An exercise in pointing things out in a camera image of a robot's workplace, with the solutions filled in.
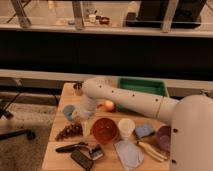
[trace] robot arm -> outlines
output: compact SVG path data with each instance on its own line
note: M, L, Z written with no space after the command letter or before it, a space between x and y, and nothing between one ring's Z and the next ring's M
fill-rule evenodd
M109 86L103 77L83 84L84 96L77 114L89 118L97 99L109 99L147 117L171 125L171 171L213 170L213 100L193 95L177 101L158 95Z
M97 99L108 99L150 118L171 124L172 111L178 100L154 94L141 93L112 87L104 77L84 82L79 115L88 118L95 113Z

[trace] green plastic tray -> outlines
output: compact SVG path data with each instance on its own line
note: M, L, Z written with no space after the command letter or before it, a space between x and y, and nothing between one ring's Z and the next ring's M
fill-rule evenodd
M145 92L150 94L157 94L161 96L168 96L164 82L157 80L119 78L118 88ZM118 111L130 111L122 107L120 104L117 104L116 106Z

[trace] gray floor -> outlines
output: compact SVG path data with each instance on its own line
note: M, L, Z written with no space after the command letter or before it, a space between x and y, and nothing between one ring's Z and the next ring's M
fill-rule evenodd
M16 93L0 93L0 99L10 101ZM36 139L28 141L19 136L0 141L0 171L40 171L54 114L53 95L22 93L8 110L14 114L10 121L0 119L0 134L20 129L32 129Z

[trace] paper cup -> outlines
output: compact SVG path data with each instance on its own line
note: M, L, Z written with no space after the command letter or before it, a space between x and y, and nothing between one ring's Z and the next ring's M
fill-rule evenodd
M118 122L118 129L122 139L128 139L135 129L135 123L133 120L123 118Z
M95 14L90 14L89 15L89 21L91 23L95 23L96 22L96 15Z

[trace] wooden tabletop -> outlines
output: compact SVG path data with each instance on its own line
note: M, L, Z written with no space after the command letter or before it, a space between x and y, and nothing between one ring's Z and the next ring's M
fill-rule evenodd
M52 125L52 130L49 137L49 142L47 145L42 169L43 171L81 171L83 170L82 167L80 167L77 163L75 163L71 158L69 153L57 153L55 152L55 149L57 147L78 143L80 141L86 141L89 144L96 144L97 141L94 139L93 135L89 135L88 137L74 137L74 138L68 138L64 139L63 141L56 141L55 137L58 134L59 131L61 131L66 125L69 125L70 122L64 117L64 114L62 113L63 108L66 105L75 105L78 104L81 96L77 96L73 90L73 84L72 83L66 83L64 85L61 99L59 103L59 107L57 109L57 113L55 115L55 119ZM143 124L143 123L150 123L154 127L155 130L157 130L159 127L161 127L163 124L153 120L144 118L141 115L134 115L134 114L125 114L121 112L105 112L104 110L97 110L95 113L94 119L102 118L102 117L108 117L113 119L116 123L123 117L125 118L131 118L135 121L136 126ZM115 151L114 143L108 143L107 145L101 145L103 151L104 151L104 157L98 159L95 161L95 164L92 168L92 170L101 170L101 171L109 171L109 170L124 170L119 157ZM155 159L148 156L145 152L144 154L144 160L143 163L135 170L140 171L168 171L169 170L169 162L158 162Z

